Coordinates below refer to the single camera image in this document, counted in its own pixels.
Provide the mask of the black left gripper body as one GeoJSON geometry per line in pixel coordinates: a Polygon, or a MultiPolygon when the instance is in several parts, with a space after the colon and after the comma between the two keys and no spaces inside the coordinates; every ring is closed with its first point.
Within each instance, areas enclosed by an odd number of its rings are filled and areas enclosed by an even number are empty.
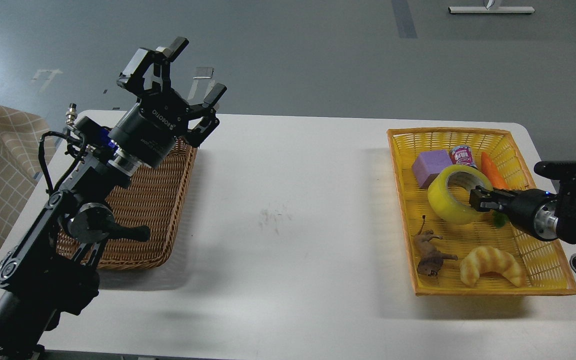
{"type": "Polygon", "coordinates": [[[109,133],[124,152],[158,167],[176,143],[181,117],[190,107],[178,94],[144,94],[109,133]]]}

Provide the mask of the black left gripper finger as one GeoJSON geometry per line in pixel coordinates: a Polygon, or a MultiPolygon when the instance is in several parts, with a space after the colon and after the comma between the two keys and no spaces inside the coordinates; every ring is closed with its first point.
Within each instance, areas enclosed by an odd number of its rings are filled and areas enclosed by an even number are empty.
{"type": "Polygon", "coordinates": [[[227,87],[216,83],[201,104],[190,105],[182,114],[182,137],[186,144],[198,148],[220,124],[216,106],[227,87]]]}
{"type": "Polygon", "coordinates": [[[189,43],[187,38],[178,36],[167,47],[155,50],[138,48],[128,65],[119,73],[116,84],[141,101],[182,101],[183,98],[172,88],[170,65],[189,43]],[[146,89],[146,73],[149,70],[156,80],[146,89]]]}

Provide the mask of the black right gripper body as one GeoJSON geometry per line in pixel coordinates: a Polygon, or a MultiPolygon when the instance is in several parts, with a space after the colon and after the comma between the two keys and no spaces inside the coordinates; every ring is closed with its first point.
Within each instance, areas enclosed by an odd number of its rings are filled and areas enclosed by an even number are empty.
{"type": "Polygon", "coordinates": [[[541,189],[512,190],[512,199],[505,206],[510,223],[531,237],[543,242],[558,238],[555,215],[557,196],[541,189]]]}

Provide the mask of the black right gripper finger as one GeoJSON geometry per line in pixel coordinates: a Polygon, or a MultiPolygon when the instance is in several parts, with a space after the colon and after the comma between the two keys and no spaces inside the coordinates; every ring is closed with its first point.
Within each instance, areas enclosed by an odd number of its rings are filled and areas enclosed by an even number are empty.
{"type": "Polygon", "coordinates": [[[516,193],[508,189],[487,189],[483,186],[476,186],[471,189],[469,205],[476,212],[489,212],[491,210],[510,214],[515,209],[516,193]]]}

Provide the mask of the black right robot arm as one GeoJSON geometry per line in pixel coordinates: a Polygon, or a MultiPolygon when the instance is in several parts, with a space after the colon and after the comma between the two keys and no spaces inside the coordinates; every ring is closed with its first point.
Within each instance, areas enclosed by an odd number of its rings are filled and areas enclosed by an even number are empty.
{"type": "MultiPolygon", "coordinates": [[[[517,230],[543,242],[559,239],[576,244],[576,161],[540,161],[534,171],[558,182],[558,192],[476,186],[470,191],[470,206],[478,212],[505,214],[517,230]]],[[[569,264],[576,273],[576,253],[569,264]]]]}

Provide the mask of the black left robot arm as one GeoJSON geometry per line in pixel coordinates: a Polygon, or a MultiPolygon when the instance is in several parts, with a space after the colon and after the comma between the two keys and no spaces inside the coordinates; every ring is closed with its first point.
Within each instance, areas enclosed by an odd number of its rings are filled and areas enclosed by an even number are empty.
{"type": "Polygon", "coordinates": [[[61,314],[78,316],[98,296],[98,263],[109,240],[150,239],[147,226],[116,222],[106,202],[111,191],[128,188],[141,166],[160,166],[179,139],[198,148],[219,125],[215,107],[225,85],[194,105],[172,88],[170,66],[188,44],[179,36],[167,47],[138,48],[117,80],[137,100],[114,127],[78,120],[72,104],[64,132],[39,140],[48,199],[0,262],[0,360],[41,355],[39,340],[61,314]]]}

